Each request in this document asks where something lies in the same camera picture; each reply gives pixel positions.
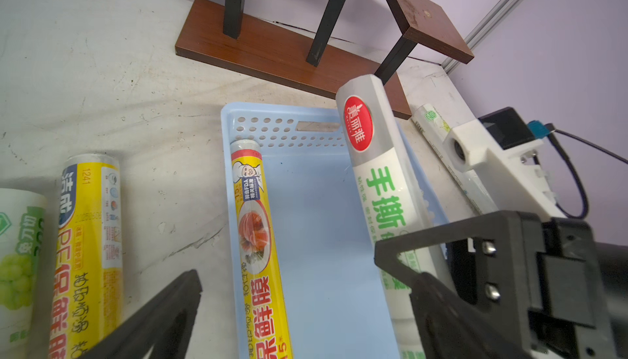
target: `yellow cling film box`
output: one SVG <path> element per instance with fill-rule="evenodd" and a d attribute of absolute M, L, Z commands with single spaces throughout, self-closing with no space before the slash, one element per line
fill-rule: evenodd
<path fill-rule="evenodd" d="M 78 358 L 122 318 L 120 172 L 110 156 L 70 158 L 61 175 L 50 359 Z"/>
<path fill-rule="evenodd" d="M 231 160 L 249 358 L 292 359 L 259 144 L 232 143 Z"/>

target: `basket handle slot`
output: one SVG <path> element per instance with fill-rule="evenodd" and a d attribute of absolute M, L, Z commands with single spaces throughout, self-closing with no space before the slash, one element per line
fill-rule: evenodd
<path fill-rule="evenodd" d="M 336 122 L 307 122 L 300 120 L 296 124 L 295 130 L 298 132 L 326 132 L 333 133 L 338 131 L 340 124 Z"/>

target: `grape illustration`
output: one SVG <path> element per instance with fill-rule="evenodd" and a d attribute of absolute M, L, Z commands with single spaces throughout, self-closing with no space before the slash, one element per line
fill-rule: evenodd
<path fill-rule="evenodd" d="M 7 254 L 0 262 L 0 305 L 9 310 L 33 302 L 33 261 L 30 255 Z"/>

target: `red circular logo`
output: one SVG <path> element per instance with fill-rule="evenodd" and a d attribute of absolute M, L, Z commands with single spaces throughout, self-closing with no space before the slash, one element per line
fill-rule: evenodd
<path fill-rule="evenodd" d="M 358 96 L 351 96 L 345 103 L 345 125 L 351 145 L 362 152 L 373 140 L 373 120 L 366 104 Z"/>

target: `black cable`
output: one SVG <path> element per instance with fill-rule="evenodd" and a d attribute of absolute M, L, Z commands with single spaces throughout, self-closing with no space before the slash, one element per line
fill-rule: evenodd
<path fill-rule="evenodd" d="M 576 172 L 576 167 L 574 167 L 573 164 L 571 163 L 571 159 L 569 159 L 569 155 L 567 154 L 567 152 L 565 152 L 563 147 L 558 142 L 558 139 L 554 135 L 554 132 L 556 132 L 558 134 L 566 135 L 567 137 L 571 137 L 571 138 L 573 138 L 573 139 L 575 139 L 575 140 L 577 140 L 577 141 L 579 141 L 581 143 L 585 143 L 586 145 L 589 145 L 590 147 L 594 147 L 598 151 L 604 152 L 607 155 L 609 155 L 609 156 L 611 156 L 611 157 L 613 157 L 613 158 L 615 158 L 615 159 L 617 159 L 617 160 L 619 160 L 621 162 L 624 162 L 625 164 L 628 164 L 628 159 L 625 159 L 625 158 L 619 156 L 618 154 L 613 153 L 613 152 L 609 151 L 608 149 L 601 147 L 600 145 L 594 144 L 594 143 L 592 143 L 590 141 L 585 140 L 584 138 L 578 137 L 577 135 L 573 135 L 571 133 L 559 130 L 559 129 L 554 127 L 554 124 L 546 124 L 545 127 L 550 131 L 550 133 L 548 135 L 549 142 L 552 144 L 554 149 L 558 152 L 560 157 L 565 161 L 565 164 L 567 164 L 567 167 L 569 168 L 569 171 L 571 171 L 571 176 L 573 176 L 573 180 L 576 182 L 576 186 L 578 187 L 578 191 L 580 192 L 580 198 L 582 199 L 582 213 L 579 214 L 578 216 L 574 216 L 572 214 L 567 213 L 567 211 L 565 211 L 558 203 L 556 203 L 556 206 L 567 217 L 584 219 L 588 215 L 588 213 L 589 213 L 589 203 L 588 203 L 588 197 L 586 196 L 585 187 L 582 184 L 582 182 L 580 181 L 580 176 Z M 538 164 L 538 165 L 541 165 L 541 163 L 539 162 L 539 158 L 536 157 L 536 156 L 534 157 L 534 163 Z"/>
<path fill-rule="evenodd" d="M 578 137 L 577 135 L 573 135 L 573 134 L 571 134 L 571 133 L 564 132 L 564 131 L 562 131 L 562 130 L 558 130 L 557 128 L 556 128 L 556 129 L 554 129 L 554 131 L 555 131 L 556 133 L 558 133 L 558 134 L 566 135 L 567 137 L 571 137 L 571 138 L 573 138 L 573 139 L 575 139 L 575 140 L 578 140 L 578 141 L 579 141 L 579 142 L 581 142 L 581 143 L 585 143 L 586 145 L 589 145 L 590 147 L 594 147 L 594 148 L 595 148 L 595 149 L 597 149 L 598 151 L 604 152 L 604 153 L 606 153 L 607 155 L 612 156 L 612 157 L 614 157 L 615 159 L 617 159 L 617 160 L 619 160 L 619 161 L 624 162 L 625 164 L 628 164 L 628 159 L 625 159 L 625 158 L 623 158 L 623 157 L 619 156 L 618 154 L 616 154 L 616 153 L 613 153 L 613 152 L 609 151 L 609 150 L 608 150 L 608 149 L 606 149 L 606 148 L 602 148 L 600 145 L 596 145 L 596 144 L 592 143 L 591 141 L 587 141 L 587 140 L 585 140 L 584 138 Z"/>
<path fill-rule="evenodd" d="M 558 139 L 556 139 L 556 136 L 553 133 L 553 131 L 555 131 L 554 125 L 547 124 L 545 126 L 548 128 L 548 130 L 552 131 L 548 135 L 549 143 L 552 144 L 554 149 L 558 152 L 560 157 L 564 160 L 565 164 L 569 168 L 569 171 L 571 171 L 571 176 L 573 176 L 573 180 L 576 182 L 576 186 L 578 187 L 578 191 L 580 192 L 580 198 L 582 199 L 582 212 L 577 216 L 568 213 L 566 210 L 564 210 L 560 206 L 559 203 L 556 203 L 556 206 L 558 207 L 558 209 L 561 210 L 561 212 L 565 214 L 565 216 L 569 218 L 584 219 L 589 213 L 589 203 L 588 203 L 588 197 L 585 191 L 585 186 L 582 184 L 582 181 L 580 181 L 580 176 L 576 172 L 576 167 L 574 167 L 573 164 L 571 163 L 571 159 L 569 159 L 569 155 L 567 154 L 567 152 L 565 152 L 563 147 L 560 145 L 560 143 L 558 142 Z M 539 158 L 537 156 L 534 157 L 534 163 L 541 165 L 541 163 L 539 162 Z"/>

